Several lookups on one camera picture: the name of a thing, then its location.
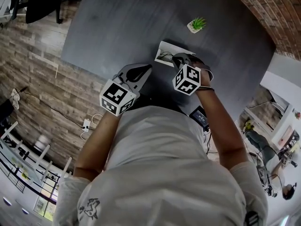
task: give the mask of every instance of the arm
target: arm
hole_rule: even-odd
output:
[[[121,117],[106,112],[77,159],[74,177],[93,181],[102,172]]]
[[[274,178],[276,178],[277,177],[277,175],[278,175],[278,171],[279,171],[279,169],[280,169],[280,167],[282,166],[282,161],[280,161],[278,164],[277,164],[277,166],[272,170],[272,176],[271,176],[271,179],[273,180]]]
[[[201,73],[202,86],[210,86],[207,71]],[[248,161],[243,140],[233,120],[212,90],[196,92],[206,112],[214,144],[220,157],[220,163],[227,169]]]

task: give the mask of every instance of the plug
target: plug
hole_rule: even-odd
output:
[[[90,128],[91,121],[89,119],[84,120],[83,131],[88,132]]]

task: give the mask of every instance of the tabletop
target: tabletop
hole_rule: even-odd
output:
[[[206,19],[192,34],[187,24]],[[200,103],[173,90],[174,68],[154,61],[161,41],[196,53],[214,74],[212,86],[236,120],[252,99],[275,44],[240,0],[82,0],[70,26],[62,59],[112,78],[123,66],[150,63],[142,93],[172,99],[184,112]]]

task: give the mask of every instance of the desk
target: desk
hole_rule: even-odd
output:
[[[195,17],[207,21],[192,34]],[[214,73],[212,86],[236,120],[259,86],[275,51],[265,29],[240,0],[82,0],[62,59],[112,78],[124,65],[150,63],[142,93],[170,98],[192,112],[199,101],[173,90],[175,70],[154,61],[164,40],[197,54]]]

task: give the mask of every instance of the succulent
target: succulent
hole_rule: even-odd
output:
[[[202,17],[201,18],[197,17],[192,21],[192,28],[194,30],[203,29],[205,26],[206,26],[206,22],[205,19]]]

